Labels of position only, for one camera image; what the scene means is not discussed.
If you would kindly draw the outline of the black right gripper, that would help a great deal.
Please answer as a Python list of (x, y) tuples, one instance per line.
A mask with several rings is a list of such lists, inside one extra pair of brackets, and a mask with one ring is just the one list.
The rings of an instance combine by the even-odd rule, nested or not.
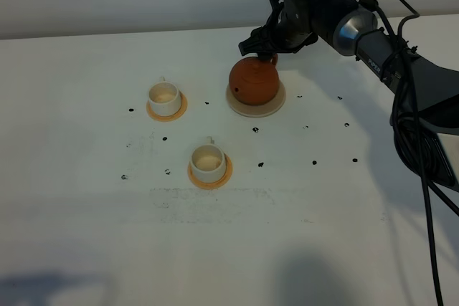
[(311, 0), (269, 1), (272, 13), (265, 27), (238, 44), (242, 56), (256, 54), (260, 61), (277, 63), (279, 54), (296, 53), (318, 40), (311, 29)]

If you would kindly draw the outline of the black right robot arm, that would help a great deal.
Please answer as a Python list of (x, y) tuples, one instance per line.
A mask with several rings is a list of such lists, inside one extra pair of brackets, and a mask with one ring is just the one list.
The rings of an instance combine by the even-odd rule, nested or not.
[(241, 42), (242, 55), (270, 59), (322, 39), (363, 62), (394, 93), (394, 137), (404, 164), (458, 189), (458, 73), (439, 67), (379, 27), (374, 0), (269, 0), (266, 24)]

